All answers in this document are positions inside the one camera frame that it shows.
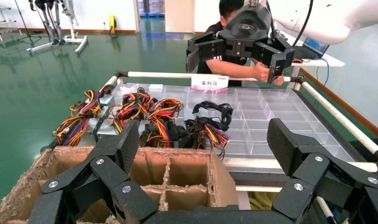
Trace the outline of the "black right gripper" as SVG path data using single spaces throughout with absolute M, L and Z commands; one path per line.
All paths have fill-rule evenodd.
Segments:
M 271 84 L 291 66 L 295 54 L 295 48 L 284 38 L 269 38 L 271 22 L 270 11 L 265 6 L 259 3 L 244 5 L 219 32 L 219 39 L 215 33 L 206 32 L 188 40 L 186 71 L 191 73 L 200 62 L 222 53 L 250 57 L 269 68 L 267 82 Z

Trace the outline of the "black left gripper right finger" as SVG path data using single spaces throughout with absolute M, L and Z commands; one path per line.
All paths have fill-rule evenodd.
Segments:
M 298 224 L 320 197 L 349 212 L 350 224 L 378 224 L 378 176 L 333 156 L 315 138 L 269 121 L 267 142 L 289 181 L 272 209 Z

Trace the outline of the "person's right hand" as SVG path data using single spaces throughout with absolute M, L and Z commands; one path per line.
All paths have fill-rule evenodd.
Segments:
M 261 62 L 256 62 L 253 68 L 255 70 L 255 79 L 264 83 L 268 81 L 269 69 L 264 64 Z M 272 83 L 281 86 L 284 83 L 284 77 L 276 76 L 273 78 Z

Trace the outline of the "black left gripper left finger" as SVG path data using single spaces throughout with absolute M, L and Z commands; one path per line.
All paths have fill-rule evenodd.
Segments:
M 46 181 L 28 222 L 74 224 L 99 200 L 120 223 L 142 224 L 155 215 L 156 203 L 129 176 L 138 128 L 137 121 L 127 122 L 119 135 L 99 140 L 82 162 Z

